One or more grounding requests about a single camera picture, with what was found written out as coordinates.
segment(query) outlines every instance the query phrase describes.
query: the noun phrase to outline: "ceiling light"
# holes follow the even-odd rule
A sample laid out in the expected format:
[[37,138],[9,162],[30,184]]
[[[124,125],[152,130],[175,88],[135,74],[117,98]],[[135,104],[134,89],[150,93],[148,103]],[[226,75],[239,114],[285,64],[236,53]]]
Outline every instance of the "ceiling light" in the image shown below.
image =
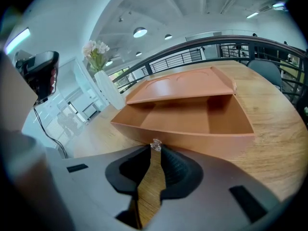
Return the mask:
[[106,66],[109,66],[109,65],[111,65],[113,63],[113,61],[108,61],[107,63],[106,63]]
[[9,54],[21,41],[30,35],[29,28],[26,28],[20,34],[18,34],[5,48],[5,53]]
[[249,19],[249,18],[251,18],[251,17],[253,17],[253,16],[257,15],[257,14],[259,14],[259,13],[255,12],[255,13],[251,14],[250,16],[247,16],[247,19]]
[[171,39],[171,38],[172,38],[172,35],[171,35],[171,34],[166,34],[165,40],[168,40],[168,39]]
[[140,38],[147,33],[147,29],[144,27],[138,27],[134,30],[134,38]]
[[278,8],[284,6],[284,2],[278,2],[276,4],[273,4],[273,8]]

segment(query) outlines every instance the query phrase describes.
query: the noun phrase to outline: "black chair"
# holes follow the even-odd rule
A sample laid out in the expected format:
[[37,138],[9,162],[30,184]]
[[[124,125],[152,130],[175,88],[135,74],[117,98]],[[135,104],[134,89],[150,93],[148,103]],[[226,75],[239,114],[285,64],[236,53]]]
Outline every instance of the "black chair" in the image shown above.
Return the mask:
[[278,86],[280,91],[282,91],[281,75],[274,63],[266,60],[251,60],[247,63],[247,67],[256,71],[273,85]]

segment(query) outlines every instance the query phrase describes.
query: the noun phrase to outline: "ceiling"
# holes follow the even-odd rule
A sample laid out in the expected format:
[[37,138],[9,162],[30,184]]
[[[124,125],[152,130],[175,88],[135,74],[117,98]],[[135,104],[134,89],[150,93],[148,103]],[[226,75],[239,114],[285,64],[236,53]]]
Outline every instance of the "ceiling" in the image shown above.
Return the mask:
[[[230,22],[246,23],[246,17],[258,11],[267,3],[276,0],[121,0],[110,19],[104,23],[97,40],[109,47],[109,57],[115,57],[112,68],[123,63],[135,64],[147,56],[164,48],[178,44],[180,37],[215,30]],[[134,38],[133,30],[145,27],[148,33],[142,38]],[[165,34],[173,38],[164,40]]]

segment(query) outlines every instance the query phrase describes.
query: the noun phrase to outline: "black railing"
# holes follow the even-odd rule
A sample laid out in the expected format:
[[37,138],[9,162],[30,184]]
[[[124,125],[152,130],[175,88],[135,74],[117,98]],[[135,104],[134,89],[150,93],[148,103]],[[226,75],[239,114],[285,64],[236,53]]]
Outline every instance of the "black railing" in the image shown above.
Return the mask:
[[[207,53],[209,50],[207,47],[213,46],[217,49],[217,54],[210,58],[205,58],[206,54],[202,57],[200,48]],[[288,59],[288,54],[293,58],[292,62]],[[264,59],[277,65],[283,72],[282,92],[293,104],[296,104],[308,86],[307,54],[300,49],[285,44],[251,36],[214,36],[179,44],[139,62],[124,74],[115,78],[113,82],[119,82],[122,78],[138,69],[141,69],[144,76],[147,76],[194,62],[236,60],[246,64],[253,59]],[[120,86],[119,88],[125,87],[121,93],[142,78]]]

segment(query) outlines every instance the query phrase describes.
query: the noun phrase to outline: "black slot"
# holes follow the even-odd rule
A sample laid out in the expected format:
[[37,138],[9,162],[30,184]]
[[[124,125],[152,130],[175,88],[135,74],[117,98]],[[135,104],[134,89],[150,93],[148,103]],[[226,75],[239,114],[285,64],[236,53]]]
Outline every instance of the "black slot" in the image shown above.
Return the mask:
[[244,186],[231,187],[229,191],[252,223],[266,215],[266,210]]
[[85,164],[78,164],[78,165],[75,165],[75,166],[67,167],[67,170],[68,170],[68,172],[72,173],[72,172],[79,171],[79,170],[82,170],[82,169],[85,169],[85,168],[88,168],[88,166],[85,165]]

